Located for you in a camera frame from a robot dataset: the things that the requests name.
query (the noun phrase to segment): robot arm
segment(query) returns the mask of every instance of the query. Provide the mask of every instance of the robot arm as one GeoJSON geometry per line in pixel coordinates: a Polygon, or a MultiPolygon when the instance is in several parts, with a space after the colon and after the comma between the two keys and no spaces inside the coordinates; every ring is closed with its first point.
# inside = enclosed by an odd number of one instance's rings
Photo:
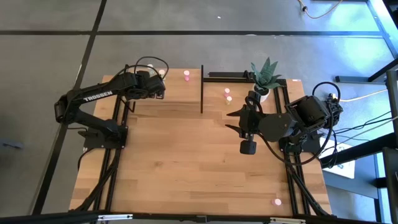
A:
{"type": "Polygon", "coordinates": [[[124,96],[127,100],[145,98],[164,98],[165,86],[159,75],[150,77],[149,72],[124,72],[116,75],[107,83],[101,83],[79,90],[70,90],[55,103],[55,119],[59,123],[79,123],[91,129],[90,132],[80,131],[83,137],[96,138],[96,147],[110,148],[121,146],[126,128],[118,126],[115,120],[102,120],[79,109],[83,103],[113,95],[124,96]]]}
{"type": "Polygon", "coordinates": [[[254,154],[256,143],[254,134],[260,134],[265,141],[277,142],[287,138],[289,146],[301,146],[317,130],[330,129],[330,118],[336,125],[342,107],[329,96],[326,101],[320,101],[316,96],[304,96],[285,105],[286,113],[265,114],[259,103],[259,94],[249,91],[245,98],[246,104],[239,111],[227,114],[239,116],[239,127],[228,125],[227,127],[237,131],[239,137],[245,139],[241,143],[242,154],[254,154]]]}

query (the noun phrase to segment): black metal frame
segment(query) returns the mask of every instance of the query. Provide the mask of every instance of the black metal frame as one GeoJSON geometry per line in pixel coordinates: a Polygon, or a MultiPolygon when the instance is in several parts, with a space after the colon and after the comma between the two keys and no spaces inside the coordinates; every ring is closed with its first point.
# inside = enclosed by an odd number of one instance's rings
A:
{"type": "MultiPolygon", "coordinates": [[[[114,114],[113,114],[114,119],[117,119],[117,117],[118,117],[120,102],[121,102],[121,97],[118,96],[116,98],[115,107],[114,107],[114,114]]],[[[126,129],[127,129],[127,115],[129,112],[129,107],[130,107],[130,102],[128,101],[124,105],[123,116],[122,116],[122,120],[121,120],[121,126],[125,127],[126,129]]],[[[94,211],[98,210],[100,207],[100,203],[101,203],[100,201],[101,201],[101,195],[103,192],[103,187],[104,187],[105,183],[108,181],[108,179],[110,179],[110,181],[109,181],[108,193],[106,196],[105,211],[106,212],[111,211],[111,203],[112,203],[112,198],[113,198],[114,186],[116,183],[116,175],[118,173],[121,151],[124,149],[121,147],[114,149],[115,155],[113,157],[112,163],[108,166],[110,150],[111,149],[105,149],[105,154],[104,154],[104,159],[103,159],[103,164],[102,164],[98,184],[93,189],[93,191],[90,193],[90,195],[85,199],[85,201],[78,208],[75,209],[76,211],[79,211],[79,212],[87,211],[93,202],[94,202],[94,207],[93,207],[94,211]]]]}
{"type": "MultiPolygon", "coordinates": [[[[371,4],[368,0],[347,0],[347,1],[366,1],[371,10],[373,16],[374,11],[372,11],[371,4]]],[[[380,24],[377,23],[379,27],[379,31],[258,31],[258,30],[98,30],[100,26],[100,22],[104,13],[104,9],[106,6],[107,0],[101,0],[101,4],[99,5],[98,13],[96,15],[95,23],[93,25],[92,30],[0,30],[0,35],[88,35],[89,40],[83,54],[83,58],[81,60],[81,68],[76,77],[75,84],[73,86],[74,89],[79,89],[83,80],[83,76],[86,71],[86,67],[88,65],[88,61],[90,59],[90,54],[94,46],[94,42],[97,35],[290,35],[290,36],[370,36],[370,37],[382,37],[386,41],[387,46],[390,48],[391,52],[395,57],[395,53],[393,52],[395,49],[392,47],[391,43],[389,43],[388,36],[382,28],[380,24]]],[[[203,82],[249,82],[250,81],[242,81],[242,79],[235,80],[225,80],[222,78],[205,78],[203,76],[203,66],[201,66],[201,113],[203,112],[203,82]]],[[[115,104],[116,108],[119,108],[118,100],[115,104]]],[[[43,174],[39,188],[37,190],[37,195],[34,199],[34,206],[32,208],[32,214],[38,215],[41,214],[42,208],[45,203],[45,198],[47,196],[47,192],[49,190],[53,174],[55,172],[55,168],[58,162],[58,158],[60,156],[60,151],[62,149],[63,142],[65,140],[67,132],[67,125],[61,124],[58,127],[58,131],[56,133],[55,139],[53,141],[53,145],[50,151],[50,156],[46,164],[46,170],[43,174]]],[[[106,168],[109,165],[109,157],[110,157],[111,149],[105,149],[103,165],[101,167],[100,177],[103,177],[106,168]]],[[[111,181],[114,184],[114,177],[116,173],[112,176],[111,181]]],[[[100,195],[95,198],[94,207],[100,207],[100,195]]],[[[106,203],[110,208],[111,201],[106,203]]],[[[258,218],[248,218],[251,222],[259,221],[258,218]]]]}
{"type": "Polygon", "coordinates": [[[165,214],[146,214],[146,213],[109,213],[106,211],[88,211],[71,213],[54,213],[44,215],[28,215],[21,217],[0,218],[3,224],[53,224],[53,223],[85,223],[95,220],[101,221],[100,217],[105,215],[125,215],[126,219],[134,220],[178,220],[192,221],[196,223],[206,222],[261,222],[268,223],[307,223],[307,224],[374,224],[374,222],[364,222],[357,220],[348,220],[336,217],[322,217],[314,215],[298,214],[290,218],[280,217],[249,217],[249,216],[225,216],[225,215],[165,215],[165,214]]]}
{"type": "MultiPolygon", "coordinates": [[[[282,113],[282,107],[280,105],[280,98],[279,98],[279,91],[277,88],[274,89],[274,96],[275,96],[276,112],[282,113]]],[[[287,152],[284,151],[283,153],[284,153],[284,158],[290,162],[290,156],[287,154],[287,152]]],[[[293,178],[292,178],[292,175],[287,171],[287,169],[288,169],[287,164],[285,165],[285,168],[286,168],[286,175],[287,175],[287,185],[289,186],[289,197],[290,197],[290,204],[292,206],[292,213],[293,213],[293,215],[297,215],[297,214],[299,214],[299,209],[297,208],[297,199],[296,199],[296,194],[295,194],[295,189],[294,189],[293,178]]]]}
{"type": "MultiPolygon", "coordinates": [[[[285,80],[284,83],[280,83],[280,84],[282,85],[282,92],[284,94],[285,105],[287,105],[287,104],[290,103],[290,100],[289,100],[289,92],[287,91],[286,80],[285,80]]],[[[301,157],[299,155],[300,155],[299,152],[295,152],[294,153],[294,162],[295,163],[301,163],[301,157]]],[[[297,166],[296,170],[297,170],[298,177],[301,179],[303,184],[305,184],[303,167],[302,166],[297,166]]],[[[310,205],[308,203],[308,200],[304,197],[303,192],[301,192],[301,198],[302,198],[302,201],[303,201],[304,214],[310,215],[311,214],[310,205]]]]}

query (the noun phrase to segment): wooden tabletop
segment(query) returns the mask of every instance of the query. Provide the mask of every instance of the wooden tabletop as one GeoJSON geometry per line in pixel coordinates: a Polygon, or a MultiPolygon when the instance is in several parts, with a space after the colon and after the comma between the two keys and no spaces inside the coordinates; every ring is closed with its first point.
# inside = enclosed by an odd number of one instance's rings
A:
{"type": "MultiPolygon", "coordinates": [[[[226,114],[242,107],[252,84],[204,83],[201,114],[200,74],[200,69],[170,69],[163,100],[136,101],[135,113],[129,113],[127,119],[129,134],[121,153],[112,211],[291,216],[285,165],[258,136],[256,154],[240,154],[242,139],[225,127],[238,125],[239,118],[226,114]],[[190,71],[189,82],[184,80],[184,70],[190,71]],[[226,104],[225,88],[231,90],[230,105],[226,104]],[[275,198],[282,200],[281,206],[271,204],[275,198]]],[[[111,77],[105,76],[103,82],[111,77]]],[[[291,101],[304,95],[300,80],[287,80],[287,88],[291,101]]],[[[115,99],[98,100],[94,115],[111,118],[115,99]]],[[[262,107],[265,113],[276,113],[273,92],[262,107]]],[[[277,143],[271,146],[279,151],[277,143]]],[[[82,159],[71,209],[79,206],[96,185],[103,155],[104,149],[95,149],[82,159]]],[[[307,153],[301,155],[302,161],[309,157],[307,153]]],[[[304,165],[303,172],[309,191],[324,210],[331,212],[320,163],[314,160],[304,165]]],[[[296,196],[303,213],[297,186],[296,196]]]]}

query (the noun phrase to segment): gray floor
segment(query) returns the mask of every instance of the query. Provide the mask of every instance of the gray floor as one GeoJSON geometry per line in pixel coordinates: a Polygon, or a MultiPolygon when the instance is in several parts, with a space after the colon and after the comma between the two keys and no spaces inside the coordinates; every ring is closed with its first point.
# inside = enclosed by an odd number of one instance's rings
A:
{"type": "MultiPolygon", "coordinates": [[[[320,14],[335,2],[305,3],[312,14],[320,14]]],[[[98,0],[0,0],[0,29],[90,30],[99,4],[98,0]]],[[[109,0],[99,28],[377,30],[363,2],[344,2],[329,16],[311,20],[300,13],[295,0],[253,0],[250,4],[242,0],[109,0]]],[[[87,41],[86,36],[0,36],[0,136],[25,145],[22,150],[0,148],[1,217],[30,211],[58,127],[53,103],[73,86],[87,41]]],[[[172,68],[198,68],[203,64],[206,73],[249,70],[250,62],[261,66],[271,57],[279,61],[277,73],[303,81],[306,94],[311,94],[317,83],[332,81],[336,75],[366,77],[393,60],[383,39],[369,37],[100,36],[95,40],[82,86],[98,83],[103,75],[112,75],[125,63],[144,55],[161,57],[172,68]]],[[[339,87],[343,99],[385,88],[350,84],[339,87]]],[[[330,91],[333,89],[324,87],[317,95],[330,91]]],[[[337,128],[355,126],[389,111],[387,93],[342,106],[345,112],[337,128]]],[[[94,104],[84,108],[92,112],[94,104]]],[[[362,138],[373,139],[391,131],[388,125],[362,138]]],[[[68,132],[44,212],[67,210],[82,144],[76,131],[68,132]]],[[[368,198],[332,188],[328,193],[335,215],[375,219],[373,202],[369,204],[368,198]],[[361,203],[369,209],[358,209],[361,203]]]]}

